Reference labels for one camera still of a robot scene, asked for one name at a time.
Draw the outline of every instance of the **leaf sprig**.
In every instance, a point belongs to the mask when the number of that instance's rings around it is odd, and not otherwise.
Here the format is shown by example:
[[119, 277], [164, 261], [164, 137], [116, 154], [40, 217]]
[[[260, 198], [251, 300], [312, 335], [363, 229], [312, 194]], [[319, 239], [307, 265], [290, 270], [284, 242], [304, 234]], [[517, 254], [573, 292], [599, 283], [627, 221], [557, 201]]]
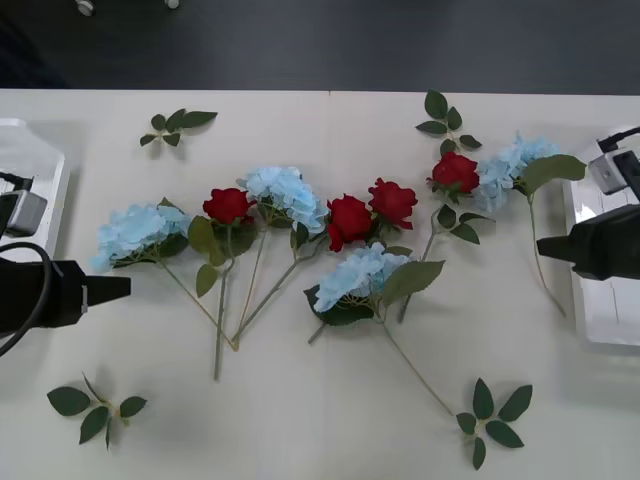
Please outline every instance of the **leaf sprig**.
[[476, 245], [480, 245], [480, 238], [468, 222], [471, 220], [488, 220], [490, 222], [494, 221], [485, 216], [471, 212], [465, 212], [458, 218], [455, 210], [453, 210], [446, 203], [443, 204], [438, 211], [437, 218], [440, 226], [446, 229], [449, 233], [466, 242], [475, 243]]
[[217, 112], [187, 112], [184, 108], [174, 112], [169, 118], [157, 114], [151, 119], [151, 126], [156, 133], [147, 133], [140, 138], [140, 146], [162, 138], [165, 143], [177, 147], [180, 137], [185, 129], [197, 128], [206, 125], [218, 116]]
[[524, 443], [507, 423], [514, 422], [529, 408], [533, 385], [523, 385], [517, 388], [507, 400], [507, 403], [494, 415], [495, 406], [493, 396], [482, 378], [478, 378], [473, 392], [473, 413], [459, 413], [456, 415], [458, 426], [473, 442], [472, 463], [479, 470], [484, 463], [487, 447], [480, 436], [482, 427], [487, 435], [507, 448], [522, 448]]
[[430, 135], [447, 136], [440, 144], [441, 156], [448, 152], [460, 151], [463, 146], [471, 150], [482, 146], [472, 135], [456, 137], [453, 134], [453, 132], [462, 127], [462, 116], [456, 107], [449, 108], [447, 99], [440, 92], [435, 90], [427, 92], [427, 96], [424, 99], [424, 109], [434, 120], [423, 122], [417, 125], [416, 128]]
[[[107, 450], [109, 450], [113, 419], [119, 418], [124, 426], [128, 426], [128, 419], [140, 413], [147, 401], [142, 397], [129, 397], [118, 408], [115, 408], [107, 399], [97, 393], [84, 373], [82, 376], [87, 388], [99, 405], [89, 412], [80, 426], [80, 445], [94, 438], [106, 427], [105, 443]], [[50, 391], [47, 398], [56, 412], [63, 417], [78, 415], [89, 408], [92, 403], [89, 396], [82, 390], [69, 386]]]

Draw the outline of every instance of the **green leaf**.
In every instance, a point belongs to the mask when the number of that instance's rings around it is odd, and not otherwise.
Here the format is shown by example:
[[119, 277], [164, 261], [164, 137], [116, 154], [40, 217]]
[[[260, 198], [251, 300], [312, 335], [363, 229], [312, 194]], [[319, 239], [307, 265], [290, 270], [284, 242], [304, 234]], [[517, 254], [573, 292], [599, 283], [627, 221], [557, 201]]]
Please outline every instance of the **green leaf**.
[[109, 420], [109, 409], [104, 405], [94, 408], [80, 425], [80, 445], [88, 442], [102, 431]]
[[167, 132], [173, 133], [177, 129], [182, 128], [182, 118], [184, 117], [185, 111], [184, 108], [181, 108], [167, 119], [167, 124], [165, 125]]
[[552, 155], [538, 158], [522, 172], [521, 180], [528, 195], [532, 195], [554, 178], [582, 180], [587, 166], [571, 155]]
[[451, 130], [457, 130], [462, 126], [462, 117], [456, 107], [451, 107], [447, 113], [447, 125]]
[[167, 119], [164, 118], [164, 115], [154, 115], [151, 119], [151, 126], [158, 130], [159, 132], [165, 129], [167, 124]]
[[505, 422], [513, 422], [520, 418], [531, 404], [533, 385], [524, 385], [511, 394], [507, 403], [498, 412], [498, 417]]
[[470, 225], [467, 225], [466, 223], [461, 223], [456, 228], [449, 231], [462, 240], [480, 245], [478, 234], [473, 228], [471, 228]]
[[413, 250], [407, 247], [401, 247], [400, 245], [394, 245], [387, 247], [384, 253], [390, 253], [391, 255], [404, 255], [405, 257], [408, 257], [413, 253]]
[[440, 144], [440, 156], [444, 157], [445, 154], [449, 152], [455, 152], [456, 148], [458, 148], [458, 145], [456, 145], [456, 142], [454, 142], [450, 138], [447, 138], [446, 140], [443, 140], [443, 142]]
[[182, 128], [196, 128], [209, 123], [216, 118], [217, 112], [189, 112], [182, 117]]
[[424, 99], [424, 109], [431, 118], [444, 120], [447, 116], [447, 99], [440, 92], [429, 90]]
[[162, 139], [172, 147], [177, 147], [178, 143], [180, 143], [180, 134], [172, 133], [170, 135], [163, 135]]
[[104, 441], [107, 444], [107, 450], [109, 450], [109, 444], [111, 443], [111, 421], [113, 420], [113, 417], [109, 417], [109, 420], [107, 420], [107, 433], [104, 436]]
[[476, 417], [470, 413], [459, 413], [456, 415], [460, 429], [467, 435], [473, 435], [476, 431]]
[[476, 220], [476, 219], [478, 219], [478, 220], [488, 220], [490, 222], [495, 222], [495, 220], [492, 219], [492, 218], [487, 218], [487, 217], [484, 217], [482, 215], [478, 215], [477, 213], [471, 213], [471, 212], [466, 212], [466, 213], [463, 213], [462, 215], [460, 215], [459, 221], [460, 221], [460, 223], [467, 223], [469, 220]]
[[431, 135], [444, 135], [447, 133], [447, 126], [444, 123], [434, 122], [433, 120], [421, 123], [416, 128], [421, 132], [430, 133]]
[[84, 383], [87, 385], [89, 391], [93, 393], [93, 396], [96, 397], [96, 400], [98, 400], [100, 403], [106, 403], [104, 398], [98, 395], [98, 392], [96, 392], [93, 386], [89, 383], [89, 380], [87, 379], [87, 376], [84, 374], [84, 372], [82, 372], [82, 376], [84, 377]]
[[175, 257], [189, 246], [189, 240], [180, 233], [172, 233], [158, 246], [160, 258]]
[[465, 147], [472, 149], [480, 148], [482, 146], [482, 144], [471, 135], [461, 135], [460, 143], [462, 143]]
[[205, 263], [198, 270], [198, 275], [196, 276], [196, 293], [198, 294], [198, 298], [206, 295], [213, 285], [216, 283], [218, 279], [218, 271], [213, 268], [208, 263]]
[[500, 420], [491, 420], [485, 425], [485, 429], [491, 438], [503, 447], [522, 448], [524, 443], [520, 437], [514, 432], [509, 425]]
[[479, 378], [473, 392], [473, 413], [480, 420], [486, 420], [493, 415], [493, 397], [487, 384]]
[[47, 393], [49, 403], [60, 415], [71, 417], [84, 412], [91, 399], [81, 390], [73, 387], [59, 387]]
[[438, 223], [449, 230], [456, 224], [456, 212], [446, 203], [438, 212]]
[[180, 210], [178, 207], [175, 206], [175, 204], [173, 202], [171, 202], [167, 197], [162, 197], [162, 200], [160, 201], [160, 203], [158, 204], [159, 207], [171, 207], [171, 208], [175, 208], [177, 210]]
[[140, 138], [140, 146], [144, 147], [145, 145], [153, 142], [156, 138], [158, 138], [157, 135], [151, 135], [151, 134], [143, 135]]
[[140, 413], [147, 401], [142, 397], [129, 397], [120, 404], [120, 418], [131, 418]]
[[382, 303], [387, 307], [401, 298], [420, 292], [438, 278], [441, 262], [409, 262], [401, 265], [387, 279], [382, 290]]
[[305, 290], [304, 294], [307, 296], [307, 301], [309, 302], [311, 311], [323, 323], [326, 323], [327, 325], [330, 325], [332, 327], [341, 327], [344, 325], [349, 325], [350, 323], [357, 322], [358, 320], [363, 320], [365, 318], [373, 318], [373, 310], [371, 310], [369, 307], [366, 307], [364, 305], [345, 305], [340, 302], [338, 302], [326, 312], [316, 312], [313, 306], [318, 301], [318, 297], [316, 297], [316, 293], [318, 293], [318, 290], [320, 290], [320, 286], [316, 285], [309, 290]]
[[298, 222], [298, 228], [296, 230], [291, 229], [291, 238], [290, 238], [291, 248], [295, 252], [302, 245], [307, 243], [307, 241], [309, 241], [309, 230], [305, 225]]
[[476, 437], [473, 442], [473, 468], [480, 470], [486, 456], [487, 446], [484, 444], [484, 440], [480, 437]]
[[187, 235], [189, 237], [189, 245], [198, 253], [209, 254], [211, 244], [217, 243], [211, 220], [204, 218], [202, 215], [193, 217], [189, 230], [187, 230]]
[[[227, 258], [231, 258], [231, 252], [227, 246], [227, 227], [215, 227], [213, 233], [218, 240], [218, 245]], [[233, 254], [239, 257], [251, 248], [253, 242], [258, 236], [258, 227], [254, 223], [245, 223], [231, 231], [231, 248]]]

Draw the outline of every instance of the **artificial flower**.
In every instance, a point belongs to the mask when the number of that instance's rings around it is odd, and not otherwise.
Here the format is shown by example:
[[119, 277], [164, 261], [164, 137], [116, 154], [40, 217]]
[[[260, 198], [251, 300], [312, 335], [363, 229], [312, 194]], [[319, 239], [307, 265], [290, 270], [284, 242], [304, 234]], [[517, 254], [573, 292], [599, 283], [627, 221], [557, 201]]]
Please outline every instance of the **artificial flower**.
[[476, 173], [477, 162], [469, 160], [455, 152], [445, 153], [440, 161], [433, 167], [428, 181], [435, 182], [444, 187], [459, 184], [461, 193], [471, 193], [478, 186], [479, 178]]
[[325, 229], [324, 218], [329, 213], [324, 203], [313, 194], [311, 186], [302, 181], [295, 167], [260, 167], [249, 172], [246, 180], [238, 183], [245, 187], [251, 198], [270, 198], [270, 205], [293, 220], [293, 229], [302, 223], [310, 233]]
[[513, 188], [514, 180], [522, 175], [525, 167], [538, 158], [556, 153], [558, 148], [544, 138], [528, 142], [517, 133], [511, 146], [478, 164], [480, 181], [473, 192], [478, 207], [489, 212], [502, 207], [507, 201], [507, 191]]
[[411, 222], [405, 220], [413, 213], [413, 206], [418, 203], [416, 192], [410, 188], [400, 188], [395, 182], [376, 180], [376, 186], [369, 188], [373, 199], [369, 202], [374, 212], [382, 215], [393, 225], [413, 230]]
[[327, 202], [331, 212], [329, 249], [334, 252], [342, 250], [345, 243], [365, 240], [371, 229], [371, 212], [364, 202], [351, 195], [344, 195], [342, 199]]
[[231, 225], [236, 218], [242, 219], [243, 223], [252, 223], [253, 217], [248, 216], [247, 212], [255, 203], [247, 200], [247, 192], [237, 188], [214, 188], [211, 190], [211, 200], [205, 201], [202, 209], [223, 225]]
[[326, 312], [345, 295], [368, 297], [380, 293], [385, 280], [400, 265], [409, 262], [409, 257], [384, 253], [384, 250], [378, 242], [371, 247], [355, 249], [334, 272], [320, 281], [314, 310]]
[[142, 254], [170, 235], [187, 236], [191, 219], [175, 207], [131, 205], [125, 213], [111, 214], [111, 223], [98, 230], [99, 252], [90, 262], [104, 272], [118, 260]]

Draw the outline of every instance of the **robotic arm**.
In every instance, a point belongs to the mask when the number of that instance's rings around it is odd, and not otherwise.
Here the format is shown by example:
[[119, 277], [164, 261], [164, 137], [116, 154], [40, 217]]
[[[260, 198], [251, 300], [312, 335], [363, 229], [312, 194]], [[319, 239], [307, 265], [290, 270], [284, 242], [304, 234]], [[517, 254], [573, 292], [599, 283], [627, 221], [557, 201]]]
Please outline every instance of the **robotic arm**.
[[[602, 156], [589, 171], [605, 195], [629, 187], [640, 199], [640, 163], [618, 142], [640, 133], [640, 127], [598, 142]], [[573, 226], [568, 236], [537, 241], [540, 255], [574, 263], [584, 278], [622, 277], [640, 280], [640, 205], [625, 205]]]
[[[0, 238], [29, 237], [40, 224], [46, 200], [30, 191], [32, 180], [0, 172], [13, 184], [12, 192], [0, 195]], [[3, 252], [28, 248], [40, 262], [15, 263]], [[15, 242], [0, 246], [0, 337], [12, 335], [0, 345], [7, 353], [33, 327], [75, 325], [88, 307], [131, 294], [131, 279], [93, 277], [74, 261], [52, 261], [39, 245]]]

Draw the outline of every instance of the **white device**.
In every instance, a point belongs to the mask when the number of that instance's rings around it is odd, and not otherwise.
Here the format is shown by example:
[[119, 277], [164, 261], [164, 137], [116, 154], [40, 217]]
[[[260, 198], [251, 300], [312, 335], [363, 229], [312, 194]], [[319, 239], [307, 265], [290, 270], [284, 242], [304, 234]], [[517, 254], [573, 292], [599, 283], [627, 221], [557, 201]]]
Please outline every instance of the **white device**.
[[[35, 229], [29, 241], [53, 257], [69, 183], [64, 155], [34, 134], [23, 120], [0, 118], [0, 172], [33, 179], [32, 195], [23, 194], [19, 198], [7, 198], [7, 194], [15, 193], [14, 185], [0, 179], [0, 195], [5, 201], [18, 200], [15, 206], [19, 208], [9, 220], [15, 227], [14, 232], [19, 236], [20, 231]], [[41, 218], [36, 226], [33, 223], [38, 216]], [[0, 245], [19, 240], [5, 235], [0, 238]], [[39, 256], [29, 250], [15, 250], [3, 256], [16, 262], [40, 261]]]
[[[640, 152], [637, 139], [629, 138], [626, 143], [605, 154], [596, 142], [575, 152], [578, 158], [596, 160], [589, 164], [584, 180], [564, 184], [568, 231], [576, 223], [624, 205], [638, 204], [633, 192], [625, 189], [627, 182], [613, 162], [615, 156], [627, 151]], [[584, 340], [591, 345], [607, 345], [603, 349], [607, 353], [611, 353], [611, 345], [640, 346], [640, 282], [617, 277], [590, 280], [573, 272], [571, 279], [576, 328]]]

